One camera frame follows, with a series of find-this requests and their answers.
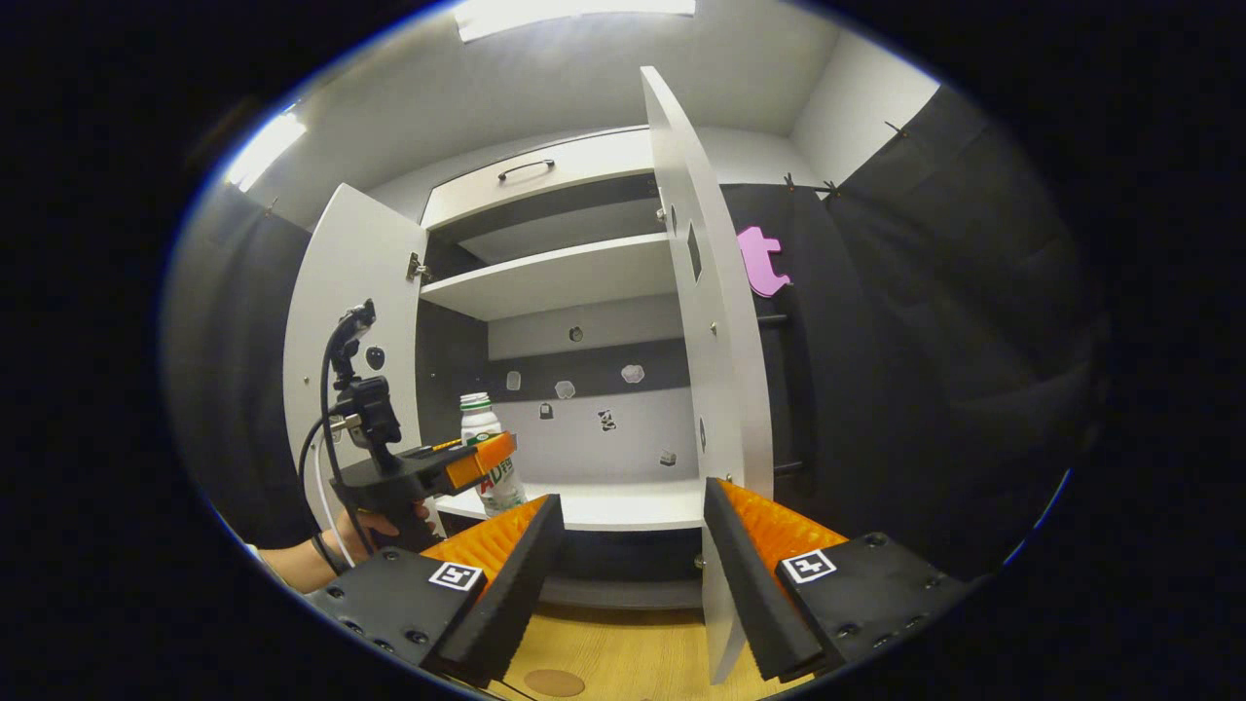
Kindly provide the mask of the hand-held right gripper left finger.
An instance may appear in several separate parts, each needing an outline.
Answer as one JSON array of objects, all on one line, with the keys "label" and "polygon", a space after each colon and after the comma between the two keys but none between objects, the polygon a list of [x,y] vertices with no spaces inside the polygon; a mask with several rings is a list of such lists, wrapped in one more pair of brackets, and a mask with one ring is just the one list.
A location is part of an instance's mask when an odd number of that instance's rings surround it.
[{"label": "hand-held right gripper left finger", "polygon": [[308,599],[406,667],[486,687],[507,674],[562,540],[564,506],[547,494],[422,553],[383,547]]}]

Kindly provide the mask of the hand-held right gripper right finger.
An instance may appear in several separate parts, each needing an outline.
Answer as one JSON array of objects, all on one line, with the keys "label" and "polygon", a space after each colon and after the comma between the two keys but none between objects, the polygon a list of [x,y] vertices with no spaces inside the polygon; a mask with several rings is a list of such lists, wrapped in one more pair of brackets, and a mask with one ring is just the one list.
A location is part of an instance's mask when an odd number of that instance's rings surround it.
[{"label": "hand-held right gripper right finger", "polygon": [[720,478],[705,525],[766,680],[840,676],[934,625],[973,585],[883,533],[855,538]]}]

